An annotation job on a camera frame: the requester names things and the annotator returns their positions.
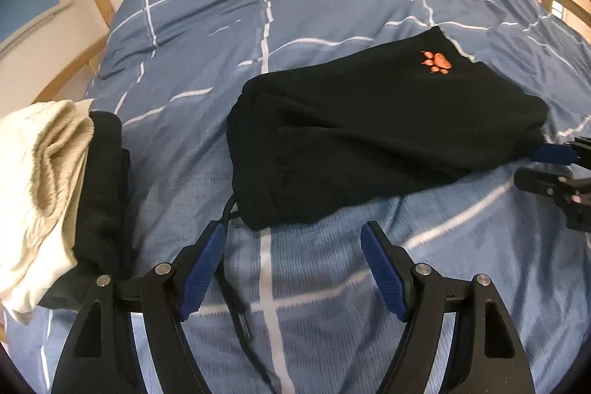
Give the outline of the black pants orange paw logo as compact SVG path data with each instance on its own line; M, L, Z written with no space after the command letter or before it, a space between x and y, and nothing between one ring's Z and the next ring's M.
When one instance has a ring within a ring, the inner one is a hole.
M228 115L238 212L253 230L313 224L449 185L532 154L548 113L439 28L260 75Z

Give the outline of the black folded garment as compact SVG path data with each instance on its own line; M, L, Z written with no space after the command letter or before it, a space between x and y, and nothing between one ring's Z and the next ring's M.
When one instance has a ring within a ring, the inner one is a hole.
M122 124L113 113L92 111L89 144L79 200L75 242L77 265L61 275L40 300L47 309L80 309L96 279L130 275L130 240L125 233L130 154L122 147Z

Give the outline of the cream knitted garment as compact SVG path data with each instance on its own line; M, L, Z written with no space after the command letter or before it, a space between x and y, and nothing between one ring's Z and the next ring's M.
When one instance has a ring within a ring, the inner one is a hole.
M1 119L1 304L29 324L73 269L76 217L94 124L87 100L32 104Z

